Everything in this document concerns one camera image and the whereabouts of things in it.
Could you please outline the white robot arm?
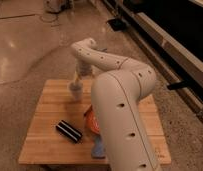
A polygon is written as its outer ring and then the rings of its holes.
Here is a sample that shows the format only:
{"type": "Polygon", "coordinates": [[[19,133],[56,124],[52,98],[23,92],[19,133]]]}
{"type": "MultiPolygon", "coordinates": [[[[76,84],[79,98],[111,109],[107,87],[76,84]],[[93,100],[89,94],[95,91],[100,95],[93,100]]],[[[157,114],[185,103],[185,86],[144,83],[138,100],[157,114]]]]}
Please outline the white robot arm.
{"type": "Polygon", "coordinates": [[[138,102],[155,87],[154,69],[130,57],[101,52],[92,38],[71,48],[76,59],[102,71],[93,81],[91,103],[112,171],[162,171],[138,111],[138,102]]]}

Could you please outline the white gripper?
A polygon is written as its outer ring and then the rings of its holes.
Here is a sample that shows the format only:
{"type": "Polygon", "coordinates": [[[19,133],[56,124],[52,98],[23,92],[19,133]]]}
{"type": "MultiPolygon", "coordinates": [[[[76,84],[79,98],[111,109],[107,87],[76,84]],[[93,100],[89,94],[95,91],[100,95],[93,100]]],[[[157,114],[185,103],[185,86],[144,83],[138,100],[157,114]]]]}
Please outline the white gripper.
{"type": "Polygon", "coordinates": [[[73,83],[75,84],[81,82],[81,77],[89,76],[92,74],[92,66],[83,60],[77,61],[76,70],[78,75],[74,75],[73,78],[73,83]]]}

